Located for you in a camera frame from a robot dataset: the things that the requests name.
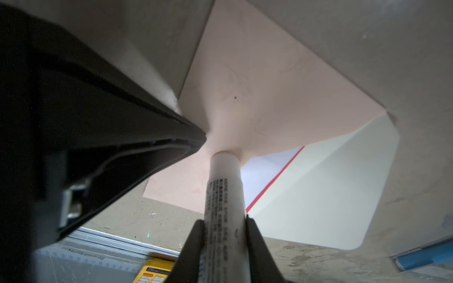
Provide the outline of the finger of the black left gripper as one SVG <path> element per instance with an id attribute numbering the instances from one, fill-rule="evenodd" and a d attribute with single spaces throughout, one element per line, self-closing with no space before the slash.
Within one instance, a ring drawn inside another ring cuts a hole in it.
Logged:
<path id="1" fill-rule="evenodd" d="M 1 281 L 33 283 L 34 251 L 205 141 L 66 29 L 2 4 Z"/>

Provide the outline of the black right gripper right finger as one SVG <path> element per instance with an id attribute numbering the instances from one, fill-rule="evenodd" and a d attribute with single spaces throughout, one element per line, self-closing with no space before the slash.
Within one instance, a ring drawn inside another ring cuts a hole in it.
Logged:
<path id="1" fill-rule="evenodd" d="M 285 283 L 255 220 L 247 216 L 245 223 L 251 282 Z"/>

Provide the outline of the white glue stick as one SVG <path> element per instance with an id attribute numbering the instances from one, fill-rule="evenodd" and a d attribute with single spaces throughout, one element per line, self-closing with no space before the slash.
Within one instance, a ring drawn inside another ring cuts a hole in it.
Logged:
<path id="1" fill-rule="evenodd" d="M 232 153 L 210 161 L 199 283 L 250 283 L 241 166 Z"/>

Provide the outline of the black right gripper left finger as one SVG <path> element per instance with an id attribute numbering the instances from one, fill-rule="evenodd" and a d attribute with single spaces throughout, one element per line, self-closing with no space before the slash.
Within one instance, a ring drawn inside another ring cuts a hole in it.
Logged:
<path id="1" fill-rule="evenodd" d="M 179 257 L 165 280 L 166 283 L 197 283 L 199 263 L 202 249 L 205 244 L 204 221 L 197 220 Z"/>

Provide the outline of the pink lined letter paper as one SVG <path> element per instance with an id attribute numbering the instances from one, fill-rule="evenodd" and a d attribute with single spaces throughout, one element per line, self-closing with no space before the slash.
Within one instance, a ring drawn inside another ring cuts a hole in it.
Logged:
<path id="1" fill-rule="evenodd" d="M 252 158 L 241 168 L 247 213 L 251 211 L 253 206 L 303 149 L 304 146 L 285 152 Z"/>

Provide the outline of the pink paper envelope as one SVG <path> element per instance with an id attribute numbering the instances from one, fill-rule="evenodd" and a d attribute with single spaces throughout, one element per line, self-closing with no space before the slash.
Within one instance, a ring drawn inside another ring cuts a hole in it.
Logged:
<path id="1" fill-rule="evenodd" d="M 144 197 L 203 212 L 210 160 L 304 146 L 248 213 L 263 236 L 362 245 L 400 140 L 386 110 L 246 1 L 216 1 L 179 98 L 206 131 L 198 153 L 153 175 Z"/>

